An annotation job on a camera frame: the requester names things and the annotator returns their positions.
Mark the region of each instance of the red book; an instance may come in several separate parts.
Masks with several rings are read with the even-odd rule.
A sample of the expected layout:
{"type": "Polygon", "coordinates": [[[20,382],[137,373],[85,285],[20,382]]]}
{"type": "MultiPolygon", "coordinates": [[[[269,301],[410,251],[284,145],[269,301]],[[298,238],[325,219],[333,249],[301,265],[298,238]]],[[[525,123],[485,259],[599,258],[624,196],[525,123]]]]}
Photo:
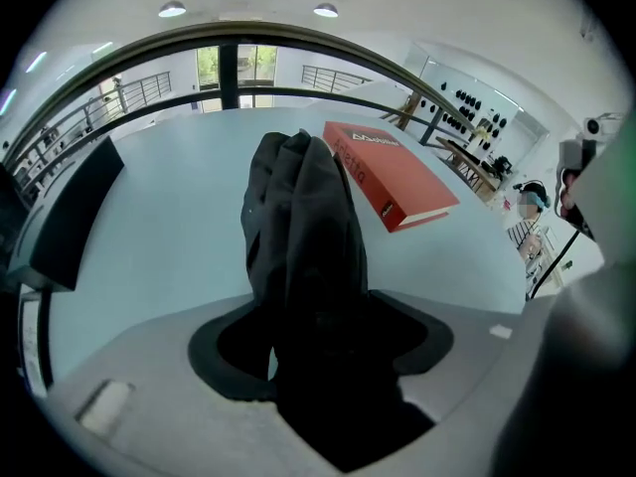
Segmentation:
{"type": "Polygon", "coordinates": [[[459,204],[433,172],[385,131],[326,122],[323,137],[389,232],[443,218],[459,204]]]}

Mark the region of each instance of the black cloth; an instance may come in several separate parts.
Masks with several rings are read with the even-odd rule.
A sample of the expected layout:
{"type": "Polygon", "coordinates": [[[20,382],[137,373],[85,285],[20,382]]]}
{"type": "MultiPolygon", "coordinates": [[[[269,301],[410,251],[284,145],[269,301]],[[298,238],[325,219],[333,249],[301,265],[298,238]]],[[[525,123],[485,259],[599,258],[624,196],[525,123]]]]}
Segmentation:
{"type": "Polygon", "coordinates": [[[395,355],[371,314],[365,247],[338,156],[302,131],[265,134],[241,223],[253,313],[278,359],[277,407],[296,432],[350,471],[431,428],[402,400],[395,355]]]}

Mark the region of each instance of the metal railing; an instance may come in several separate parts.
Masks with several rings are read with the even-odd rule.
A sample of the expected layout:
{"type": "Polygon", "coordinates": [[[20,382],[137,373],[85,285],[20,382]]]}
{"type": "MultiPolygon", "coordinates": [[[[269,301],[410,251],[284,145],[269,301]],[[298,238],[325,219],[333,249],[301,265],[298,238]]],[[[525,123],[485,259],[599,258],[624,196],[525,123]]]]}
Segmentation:
{"type": "Polygon", "coordinates": [[[369,78],[316,66],[303,66],[301,80],[303,83],[311,84],[314,88],[330,92],[342,91],[346,88],[353,88],[354,86],[373,81],[369,78]]]}
{"type": "MultiPolygon", "coordinates": [[[[127,84],[117,85],[100,97],[91,97],[73,111],[65,114],[51,126],[44,126],[28,142],[14,160],[13,175],[20,186],[29,186],[44,168],[56,161],[61,152],[76,140],[86,136],[106,123],[122,115],[147,106],[171,91],[170,73],[160,73],[137,79],[127,84]]],[[[43,184],[53,177],[51,170],[37,182],[43,184]]]]}
{"type": "MultiPolygon", "coordinates": [[[[161,99],[149,104],[150,100],[147,97],[148,94],[145,93],[145,84],[141,83],[139,90],[145,93],[144,105],[140,104],[139,106],[130,107],[128,105],[129,99],[124,98],[126,100],[126,110],[122,109],[116,118],[105,121],[99,127],[94,127],[82,136],[77,137],[71,144],[54,154],[53,158],[47,159],[45,157],[45,162],[40,164],[42,166],[41,169],[37,169],[37,171],[31,170],[30,173],[32,175],[29,176],[26,183],[23,182],[21,184],[21,194],[28,196],[43,179],[54,175],[63,161],[79,152],[91,141],[124,123],[170,107],[214,98],[221,99],[222,109],[239,108],[239,97],[246,94],[314,97],[361,105],[381,112],[399,115],[407,120],[423,124],[428,130],[422,140],[420,140],[422,144],[425,144],[430,132],[433,130],[449,135],[459,141],[465,141],[460,136],[438,126],[444,112],[461,122],[468,131],[474,128],[468,119],[459,113],[459,110],[434,88],[406,69],[362,46],[322,32],[291,25],[265,22],[215,22],[174,29],[144,38],[114,51],[78,73],[49,97],[29,119],[18,138],[7,151],[4,159],[7,170],[15,175],[21,166],[21,162],[34,149],[34,136],[37,135],[42,127],[54,118],[56,114],[64,110],[65,107],[88,90],[97,86],[101,81],[139,64],[166,55],[208,46],[219,46],[219,89],[204,90],[161,99]],[[238,80],[238,44],[246,43],[295,48],[351,62],[412,89],[415,93],[429,100],[431,104],[437,105],[437,111],[432,121],[428,121],[399,109],[337,92],[280,86],[241,86],[238,80]]],[[[118,87],[116,90],[126,89],[131,84],[135,84],[135,82],[118,87]]]]}

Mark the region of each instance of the white table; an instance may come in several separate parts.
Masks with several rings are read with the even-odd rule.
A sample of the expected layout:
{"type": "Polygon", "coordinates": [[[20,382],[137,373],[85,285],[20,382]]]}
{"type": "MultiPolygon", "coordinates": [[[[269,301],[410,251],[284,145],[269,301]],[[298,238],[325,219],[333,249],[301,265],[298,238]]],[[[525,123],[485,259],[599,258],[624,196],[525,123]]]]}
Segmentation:
{"type": "Polygon", "coordinates": [[[322,135],[327,120],[390,132],[455,194],[441,220],[389,234],[352,183],[369,286],[520,313],[524,265],[483,203],[428,150],[383,120],[302,108],[177,117],[116,143],[125,164],[86,243],[78,287],[55,293],[54,378],[129,327],[250,292],[239,221],[249,162],[267,131],[322,135]]]}

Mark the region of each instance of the book spine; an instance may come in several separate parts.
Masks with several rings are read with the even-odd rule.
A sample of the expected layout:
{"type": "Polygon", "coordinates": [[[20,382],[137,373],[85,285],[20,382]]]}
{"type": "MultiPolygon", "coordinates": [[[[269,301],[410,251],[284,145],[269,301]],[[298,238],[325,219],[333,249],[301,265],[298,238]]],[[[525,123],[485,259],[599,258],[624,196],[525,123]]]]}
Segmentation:
{"type": "Polygon", "coordinates": [[[347,143],[347,137],[341,136],[339,132],[325,133],[325,141],[329,144],[334,153],[340,156],[345,168],[352,176],[371,206],[376,211],[383,224],[393,232],[404,220],[405,213],[396,201],[391,197],[387,188],[378,179],[376,174],[367,166],[365,161],[356,154],[356,151],[347,143]]]}

